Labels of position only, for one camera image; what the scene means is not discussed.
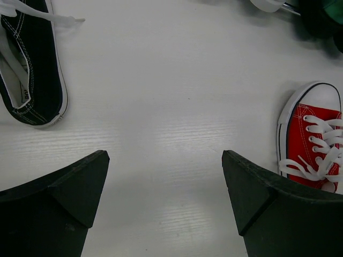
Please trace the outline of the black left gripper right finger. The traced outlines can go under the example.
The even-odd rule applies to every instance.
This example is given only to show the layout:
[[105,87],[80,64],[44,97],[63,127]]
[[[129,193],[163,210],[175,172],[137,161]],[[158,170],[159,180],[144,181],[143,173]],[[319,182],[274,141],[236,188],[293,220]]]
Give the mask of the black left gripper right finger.
[[266,170],[232,150],[223,173],[248,256],[342,256],[342,195]]

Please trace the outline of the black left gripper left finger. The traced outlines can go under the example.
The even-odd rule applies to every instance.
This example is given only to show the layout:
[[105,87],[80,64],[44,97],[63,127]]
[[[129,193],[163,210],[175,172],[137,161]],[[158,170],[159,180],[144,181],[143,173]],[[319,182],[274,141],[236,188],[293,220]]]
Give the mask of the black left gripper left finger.
[[1,191],[1,256],[81,256],[109,167],[105,150]]

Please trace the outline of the red canvas sneaker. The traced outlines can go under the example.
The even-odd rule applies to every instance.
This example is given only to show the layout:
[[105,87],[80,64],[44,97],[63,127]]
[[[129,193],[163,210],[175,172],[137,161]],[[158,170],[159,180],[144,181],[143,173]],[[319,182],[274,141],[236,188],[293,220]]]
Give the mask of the red canvas sneaker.
[[342,107],[336,87],[312,82],[286,102],[277,128],[278,173],[335,193],[342,183]]

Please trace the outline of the black canvas sneaker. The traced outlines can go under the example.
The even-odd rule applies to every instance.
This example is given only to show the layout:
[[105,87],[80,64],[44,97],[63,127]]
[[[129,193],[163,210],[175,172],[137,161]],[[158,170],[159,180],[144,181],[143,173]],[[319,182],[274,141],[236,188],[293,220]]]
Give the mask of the black canvas sneaker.
[[55,27],[84,21],[55,14],[51,1],[1,1],[1,98],[14,119],[43,128],[63,118],[69,100]]

